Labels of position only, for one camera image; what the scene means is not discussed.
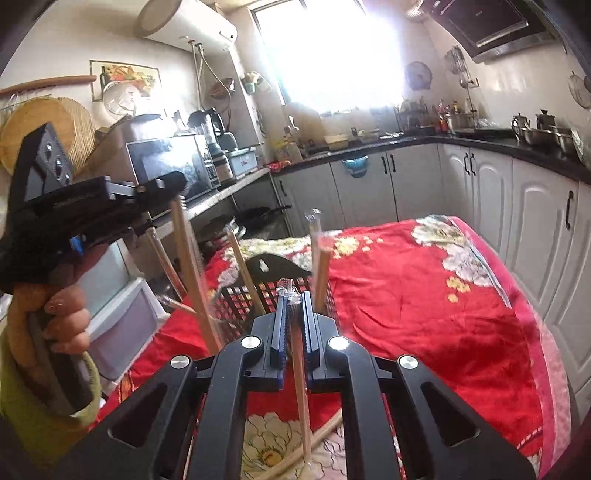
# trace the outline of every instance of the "metal bowl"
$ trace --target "metal bowl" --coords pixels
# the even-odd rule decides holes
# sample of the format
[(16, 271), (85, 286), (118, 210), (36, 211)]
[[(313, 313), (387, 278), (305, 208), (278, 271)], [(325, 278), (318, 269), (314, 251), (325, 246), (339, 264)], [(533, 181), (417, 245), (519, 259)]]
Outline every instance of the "metal bowl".
[(568, 135), (569, 137), (573, 136), (573, 131), (570, 128), (560, 128), (556, 125), (552, 125), (550, 129), (555, 133), (554, 143), (556, 143), (558, 146), (560, 146), (560, 139), (556, 136), (556, 134)]
[(556, 125), (552, 125), (550, 127), (550, 129), (557, 134), (563, 134), (563, 135), (572, 135), (573, 134), (573, 131), (570, 128), (560, 128), (560, 127), (557, 127)]
[(539, 130), (537, 128), (522, 128), (521, 133), (528, 145), (552, 145), (554, 143), (554, 132), (550, 130)]
[(564, 135), (555, 133), (554, 136), (558, 140), (558, 144), (560, 145), (560, 149), (566, 153), (567, 155), (576, 155), (577, 148), (574, 146), (574, 140), (572, 135)]
[(467, 113), (454, 113), (446, 115), (449, 130), (455, 133), (457, 130), (474, 128), (474, 119)]

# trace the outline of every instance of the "kitchen cabinet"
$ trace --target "kitchen cabinet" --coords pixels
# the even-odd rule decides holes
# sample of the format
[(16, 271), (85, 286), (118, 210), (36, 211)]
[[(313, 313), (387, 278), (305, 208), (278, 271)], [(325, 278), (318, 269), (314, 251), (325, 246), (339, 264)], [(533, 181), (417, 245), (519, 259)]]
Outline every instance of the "kitchen cabinet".
[(574, 400), (579, 410), (579, 419), (583, 421), (591, 408), (591, 380), (574, 395)]
[(542, 318), (569, 253), (578, 190), (573, 180), (513, 160), (513, 208), (505, 264)]
[(470, 149), (474, 230), (504, 262), (513, 208), (513, 159), (486, 150)]
[(323, 230), (345, 228), (343, 210), (329, 164), (287, 173), (274, 181), (281, 203), (292, 206), (287, 210), (287, 218), (294, 236), (310, 233), (304, 215), (314, 208), (322, 212)]
[(367, 170), (355, 176), (343, 161), (330, 164), (348, 228), (398, 220), (389, 165), (386, 152), (369, 155)]
[(473, 225), (472, 174), (468, 170), (470, 149), (438, 145), (447, 214)]
[(398, 220), (445, 213), (437, 145), (416, 145), (387, 152)]
[(574, 392), (591, 378), (591, 187), (579, 184), (573, 240), (545, 317)]

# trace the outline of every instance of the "finger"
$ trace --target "finger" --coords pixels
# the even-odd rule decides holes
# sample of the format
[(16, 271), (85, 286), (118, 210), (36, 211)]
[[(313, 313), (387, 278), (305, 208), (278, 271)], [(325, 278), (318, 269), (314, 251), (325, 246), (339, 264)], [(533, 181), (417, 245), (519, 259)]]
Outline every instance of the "finger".
[(12, 291), (12, 304), (21, 312), (36, 312), (51, 296), (52, 288), (49, 285), (34, 283), (18, 283)]
[(81, 355), (90, 346), (90, 336), (86, 332), (79, 333), (69, 342), (54, 343), (51, 350), (55, 353), (67, 353), (69, 355)]
[(84, 309), (86, 299), (84, 290), (79, 285), (70, 285), (57, 292), (45, 305), (45, 311), (50, 315), (65, 317)]
[(90, 323), (88, 310), (79, 310), (65, 317), (55, 317), (43, 331), (46, 340), (56, 339), (58, 343), (72, 340), (79, 333), (84, 332)]
[(84, 255), (84, 260), (82, 263), (80, 265), (76, 265), (74, 268), (75, 281), (78, 281), (82, 275), (94, 267), (108, 248), (109, 245), (97, 245), (96, 247), (92, 247), (90, 250), (88, 250), (86, 255)]

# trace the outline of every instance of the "framed picture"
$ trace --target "framed picture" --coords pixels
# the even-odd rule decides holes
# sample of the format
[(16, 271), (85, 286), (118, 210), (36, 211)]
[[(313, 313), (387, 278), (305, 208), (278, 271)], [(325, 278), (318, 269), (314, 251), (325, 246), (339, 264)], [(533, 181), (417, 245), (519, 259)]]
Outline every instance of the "framed picture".
[(91, 60), (90, 74), (96, 75), (96, 81), (91, 84), (93, 102), (102, 100), (103, 89), (110, 82), (132, 83), (139, 90), (142, 97), (150, 97), (152, 90), (161, 86), (158, 69), (145, 65)]

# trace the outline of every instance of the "window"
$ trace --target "window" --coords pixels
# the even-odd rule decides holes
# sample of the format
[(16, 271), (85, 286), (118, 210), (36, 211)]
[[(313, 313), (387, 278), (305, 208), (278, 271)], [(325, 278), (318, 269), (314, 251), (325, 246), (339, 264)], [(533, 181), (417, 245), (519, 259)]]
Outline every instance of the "window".
[(358, 0), (284, 0), (253, 14), (285, 101), (320, 113), (402, 101), (396, 36)]

